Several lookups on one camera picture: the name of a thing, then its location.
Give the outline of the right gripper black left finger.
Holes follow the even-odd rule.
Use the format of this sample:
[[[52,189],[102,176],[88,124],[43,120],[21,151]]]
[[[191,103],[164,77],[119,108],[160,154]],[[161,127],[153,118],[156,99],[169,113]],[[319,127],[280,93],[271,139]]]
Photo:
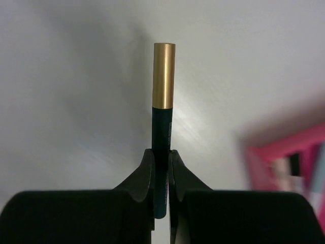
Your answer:
[[[139,167],[114,188],[125,193],[119,243],[151,243],[154,217],[155,161],[150,149],[144,151]]]

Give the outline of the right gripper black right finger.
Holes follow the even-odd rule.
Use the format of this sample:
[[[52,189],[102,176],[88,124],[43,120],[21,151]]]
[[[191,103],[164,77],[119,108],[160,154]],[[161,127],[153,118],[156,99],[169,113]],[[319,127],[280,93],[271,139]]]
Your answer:
[[[193,201],[187,195],[212,189],[185,166],[177,150],[169,151],[168,180],[170,243],[191,243]]]

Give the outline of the pink bottom drawer front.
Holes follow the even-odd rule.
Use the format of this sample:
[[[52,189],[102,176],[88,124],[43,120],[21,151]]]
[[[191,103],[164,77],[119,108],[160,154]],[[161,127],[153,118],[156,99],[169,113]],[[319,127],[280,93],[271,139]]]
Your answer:
[[[246,160],[254,190],[295,192],[324,207],[324,124],[247,147]]]

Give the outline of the brown gold makeup pencil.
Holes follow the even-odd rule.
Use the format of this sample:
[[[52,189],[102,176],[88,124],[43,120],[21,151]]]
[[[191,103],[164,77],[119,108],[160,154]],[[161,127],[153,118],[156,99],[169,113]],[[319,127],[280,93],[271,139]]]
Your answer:
[[[155,43],[152,89],[151,149],[155,160],[154,214],[167,212],[168,154],[171,148],[176,45]]]

